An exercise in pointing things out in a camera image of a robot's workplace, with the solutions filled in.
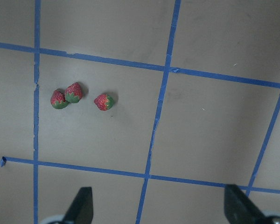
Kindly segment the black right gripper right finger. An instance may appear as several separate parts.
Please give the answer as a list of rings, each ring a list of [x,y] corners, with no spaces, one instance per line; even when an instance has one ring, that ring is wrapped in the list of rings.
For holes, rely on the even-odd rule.
[[[230,224],[266,224],[266,216],[236,185],[224,188],[224,215]]]

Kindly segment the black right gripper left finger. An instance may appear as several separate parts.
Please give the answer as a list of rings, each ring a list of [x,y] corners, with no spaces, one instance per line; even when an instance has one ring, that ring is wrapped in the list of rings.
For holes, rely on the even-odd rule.
[[[63,224],[91,224],[93,220],[92,187],[82,187],[65,213]]]

